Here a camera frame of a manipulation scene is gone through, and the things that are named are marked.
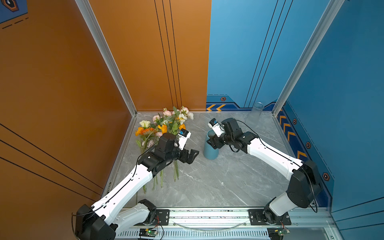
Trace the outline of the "teal ceramic vase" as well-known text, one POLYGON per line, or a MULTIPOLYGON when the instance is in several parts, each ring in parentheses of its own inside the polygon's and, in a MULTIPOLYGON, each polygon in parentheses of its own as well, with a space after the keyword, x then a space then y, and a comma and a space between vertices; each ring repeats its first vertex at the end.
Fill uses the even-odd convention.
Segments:
POLYGON ((209 143, 208 140, 211 139, 211 137, 214 137, 216 134, 213 130, 210 130, 207 132, 203 155, 208 160, 215 160, 219 155, 219 150, 214 149, 209 143))

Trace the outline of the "yellow rose stem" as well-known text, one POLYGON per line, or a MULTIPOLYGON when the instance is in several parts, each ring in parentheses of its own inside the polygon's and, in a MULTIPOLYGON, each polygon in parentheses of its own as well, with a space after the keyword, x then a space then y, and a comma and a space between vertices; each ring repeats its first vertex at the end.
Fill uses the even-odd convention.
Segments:
MULTIPOLYGON (((166 125, 158 125, 157 129, 153 133, 155 144, 157 144, 160 137, 167 132, 168 132, 168 128, 166 125)), ((156 187, 159 183, 160 183, 160 187, 162 188, 164 186, 164 171, 163 170, 160 171, 160 178, 159 179, 157 176, 155 176, 153 187, 152 187, 153 191, 156 189, 156 187)))

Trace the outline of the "pink carnation flower stem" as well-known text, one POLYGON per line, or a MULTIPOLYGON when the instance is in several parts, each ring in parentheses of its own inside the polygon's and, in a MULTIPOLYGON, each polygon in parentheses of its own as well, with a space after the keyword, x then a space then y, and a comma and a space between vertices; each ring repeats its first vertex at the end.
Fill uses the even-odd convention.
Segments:
POLYGON ((192 112, 189 111, 189 109, 187 107, 184 107, 182 106, 182 108, 179 110, 179 109, 176 109, 175 107, 173 107, 173 111, 169 111, 168 109, 164 108, 163 109, 163 116, 162 118, 164 119, 163 120, 163 123, 162 125, 166 125, 167 128, 168 128, 168 132, 167 133, 170 133, 172 134, 172 127, 174 125, 174 120, 175 118, 180 114, 184 114, 187 116, 187 120, 188 119, 191 119, 193 120, 194 119, 194 114, 192 112))

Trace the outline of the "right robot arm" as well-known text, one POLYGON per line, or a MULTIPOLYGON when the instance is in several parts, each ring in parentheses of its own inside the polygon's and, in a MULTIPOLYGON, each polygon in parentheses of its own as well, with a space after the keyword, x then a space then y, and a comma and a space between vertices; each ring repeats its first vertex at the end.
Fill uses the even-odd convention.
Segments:
POLYGON ((263 221, 268 225, 278 224, 284 214, 295 208, 310 207, 317 212, 319 205, 316 198, 323 191, 323 186, 316 163, 311 160, 302 161, 277 150, 262 140, 254 130, 243 132, 239 123, 234 118, 222 122, 211 119, 208 125, 215 135, 207 143, 213 149, 228 145, 234 153, 242 151, 254 156, 289 180, 287 190, 264 207, 263 221))

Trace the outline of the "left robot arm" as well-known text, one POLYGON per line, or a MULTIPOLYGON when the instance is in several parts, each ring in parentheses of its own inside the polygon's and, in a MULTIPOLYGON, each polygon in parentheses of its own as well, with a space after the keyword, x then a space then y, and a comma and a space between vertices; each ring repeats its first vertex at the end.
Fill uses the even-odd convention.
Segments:
POLYGON ((185 148, 190 137, 187 130, 180 130, 177 135, 163 134, 156 145, 138 157, 133 170, 116 187, 90 207, 83 205, 72 215, 74 236, 78 240, 113 240, 119 232, 136 224, 152 224, 157 208, 150 201, 141 200, 126 211, 123 207, 172 162, 193 163, 199 151, 185 148))

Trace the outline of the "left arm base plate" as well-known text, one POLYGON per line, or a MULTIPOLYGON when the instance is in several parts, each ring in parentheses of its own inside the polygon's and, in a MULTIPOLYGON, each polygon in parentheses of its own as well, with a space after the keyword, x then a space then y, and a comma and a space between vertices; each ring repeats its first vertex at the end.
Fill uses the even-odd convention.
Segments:
POLYGON ((155 214, 150 214, 144 223, 138 223, 135 226, 155 226, 160 223, 163 227, 169 225, 170 210, 157 209, 155 214))

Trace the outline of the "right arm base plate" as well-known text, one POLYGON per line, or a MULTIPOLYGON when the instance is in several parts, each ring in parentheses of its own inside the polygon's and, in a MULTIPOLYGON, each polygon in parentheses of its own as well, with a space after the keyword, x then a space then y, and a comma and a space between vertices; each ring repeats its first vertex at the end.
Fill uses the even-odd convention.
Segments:
POLYGON ((248 214, 252 226, 277 226, 280 224, 290 226, 292 224, 288 212, 282 216, 277 216, 270 210, 250 209, 248 214))

